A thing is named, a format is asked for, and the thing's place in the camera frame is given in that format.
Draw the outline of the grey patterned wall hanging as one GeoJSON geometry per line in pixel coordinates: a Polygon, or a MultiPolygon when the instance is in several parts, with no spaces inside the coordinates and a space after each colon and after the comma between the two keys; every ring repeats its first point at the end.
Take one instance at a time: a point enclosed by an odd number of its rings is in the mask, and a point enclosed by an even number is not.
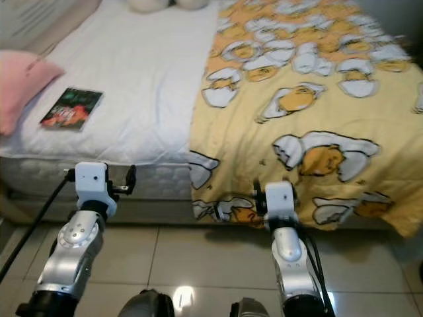
{"type": "Polygon", "coordinates": [[[100,0],[1,0],[0,48],[46,53],[96,11],[100,0]]]}

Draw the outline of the pink pillow with white print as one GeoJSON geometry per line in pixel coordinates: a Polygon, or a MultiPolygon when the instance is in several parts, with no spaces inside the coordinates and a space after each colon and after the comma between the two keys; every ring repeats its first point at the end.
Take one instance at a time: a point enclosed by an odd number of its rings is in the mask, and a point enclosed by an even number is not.
{"type": "Polygon", "coordinates": [[[0,55],[0,135],[12,135],[25,106],[65,70],[33,52],[0,55]]]}

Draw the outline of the grey quilted bed base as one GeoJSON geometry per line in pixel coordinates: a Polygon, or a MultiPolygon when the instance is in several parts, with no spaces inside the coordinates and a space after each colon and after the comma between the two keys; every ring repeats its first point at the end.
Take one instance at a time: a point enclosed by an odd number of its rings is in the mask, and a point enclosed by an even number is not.
{"type": "MultiPolygon", "coordinates": [[[[74,166],[73,161],[2,158],[1,215],[13,223],[30,223],[65,170],[74,166]]],[[[194,223],[187,165],[137,166],[136,175],[134,192],[120,196],[109,223],[194,223]]]]}

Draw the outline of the white quilted mattress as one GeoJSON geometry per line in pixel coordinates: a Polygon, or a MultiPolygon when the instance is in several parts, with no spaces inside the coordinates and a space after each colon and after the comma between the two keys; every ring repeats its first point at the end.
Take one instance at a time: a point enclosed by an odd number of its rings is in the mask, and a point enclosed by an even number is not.
{"type": "Polygon", "coordinates": [[[46,55],[65,73],[31,100],[15,132],[2,139],[1,160],[181,164],[218,13],[217,0],[199,10],[156,13],[102,0],[46,55]],[[42,129],[46,112],[71,87],[103,98],[81,131],[42,129]]]}

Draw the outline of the beige bed side rail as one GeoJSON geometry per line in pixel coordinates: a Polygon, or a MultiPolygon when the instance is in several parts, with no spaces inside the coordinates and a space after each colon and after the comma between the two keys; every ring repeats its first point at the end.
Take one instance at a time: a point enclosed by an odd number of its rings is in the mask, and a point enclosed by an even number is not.
{"type": "Polygon", "coordinates": [[[30,52],[48,55],[99,9],[102,0],[60,0],[59,3],[67,4],[67,8],[58,17],[48,18],[46,29],[28,46],[30,52]]]}

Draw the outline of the cream plush toy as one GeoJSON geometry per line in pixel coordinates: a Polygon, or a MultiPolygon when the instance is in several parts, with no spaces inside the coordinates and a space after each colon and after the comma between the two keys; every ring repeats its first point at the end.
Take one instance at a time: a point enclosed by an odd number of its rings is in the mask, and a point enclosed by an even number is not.
{"type": "Polygon", "coordinates": [[[154,13],[170,7],[188,11],[206,8],[211,0],[125,0],[137,13],[154,13]]]}

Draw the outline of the grey left robot leg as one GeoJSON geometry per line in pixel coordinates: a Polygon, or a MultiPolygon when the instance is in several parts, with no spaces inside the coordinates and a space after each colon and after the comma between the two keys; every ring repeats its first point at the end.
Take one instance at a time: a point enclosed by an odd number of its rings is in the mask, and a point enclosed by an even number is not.
{"type": "Polygon", "coordinates": [[[175,317],[175,311],[170,296],[151,288],[125,302],[118,317],[175,317]]]}

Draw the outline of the grey robot leg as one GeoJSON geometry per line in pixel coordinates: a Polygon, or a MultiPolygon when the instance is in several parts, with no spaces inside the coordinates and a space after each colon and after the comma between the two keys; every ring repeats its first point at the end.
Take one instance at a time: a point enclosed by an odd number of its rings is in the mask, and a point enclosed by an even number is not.
{"type": "Polygon", "coordinates": [[[118,317],[175,317],[175,311],[170,296],[151,288],[125,302],[118,317]]]}
{"type": "Polygon", "coordinates": [[[242,298],[233,302],[229,317],[269,317],[265,306],[252,298],[242,298]]]}

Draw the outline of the grey right robot leg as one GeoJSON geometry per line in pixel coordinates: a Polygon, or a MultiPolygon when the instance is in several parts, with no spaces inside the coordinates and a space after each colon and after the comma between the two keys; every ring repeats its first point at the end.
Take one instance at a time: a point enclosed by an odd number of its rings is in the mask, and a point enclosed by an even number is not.
{"type": "Polygon", "coordinates": [[[242,298],[233,302],[229,317],[269,317],[265,306],[252,298],[242,298]]]}

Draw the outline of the yellow cartoon egg blanket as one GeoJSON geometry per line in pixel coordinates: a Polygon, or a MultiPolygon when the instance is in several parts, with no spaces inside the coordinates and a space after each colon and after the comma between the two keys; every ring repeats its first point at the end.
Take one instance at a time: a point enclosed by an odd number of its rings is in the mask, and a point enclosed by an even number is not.
{"type": "Polygon", "coordinates": [[[187,154],[199,221],[257,223],[290,181],[302,223],[423,229],[423,70],[354,0],[223,0],[187,154]]]}

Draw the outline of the dark book with red cover art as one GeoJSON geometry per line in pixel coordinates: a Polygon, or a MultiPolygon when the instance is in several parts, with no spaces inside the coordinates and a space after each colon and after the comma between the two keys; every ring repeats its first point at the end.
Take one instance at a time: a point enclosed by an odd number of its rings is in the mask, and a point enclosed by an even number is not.
{"type": "Polygon", "coordinates": [[[103,92],[100,91],[66,88],[42,118],[40,127],[81,131],[102,98],[103,92]]]}

